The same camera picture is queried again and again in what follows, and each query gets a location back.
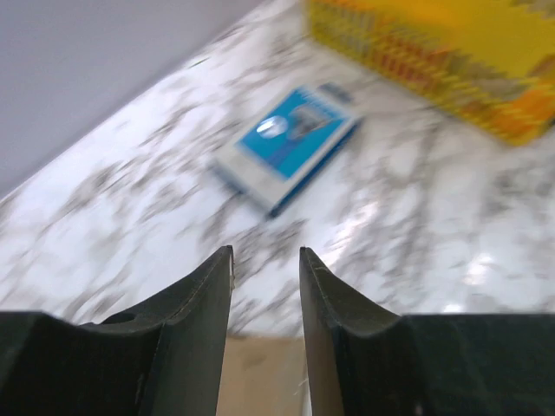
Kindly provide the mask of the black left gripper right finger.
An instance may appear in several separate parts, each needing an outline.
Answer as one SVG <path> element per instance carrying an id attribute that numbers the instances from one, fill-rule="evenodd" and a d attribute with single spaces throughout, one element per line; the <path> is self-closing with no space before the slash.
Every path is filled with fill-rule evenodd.
<path id="1" fill-rule="evenodd" d="M 551 314 L 396 315 L 299 252 L 315 415 L 551 415 Z"/>

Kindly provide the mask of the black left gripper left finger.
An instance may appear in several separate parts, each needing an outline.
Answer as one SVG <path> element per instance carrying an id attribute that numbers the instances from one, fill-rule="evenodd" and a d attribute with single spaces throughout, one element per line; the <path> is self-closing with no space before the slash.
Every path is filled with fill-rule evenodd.
<path id="1" fill-rule="evenodd" d="M 213 415 L 231 306 L 233 251 L 98 324 L 1 315 L 4 415 Z"/>

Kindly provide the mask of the brown cardboard express box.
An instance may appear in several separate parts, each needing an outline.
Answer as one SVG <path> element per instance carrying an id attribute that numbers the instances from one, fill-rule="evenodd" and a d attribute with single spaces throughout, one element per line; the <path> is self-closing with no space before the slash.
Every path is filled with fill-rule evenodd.
<path id="1" fill-rule="evenodd" d="M 229 336 L 216 414 L 300 416 L 307 386 L 302 338 Z"/>

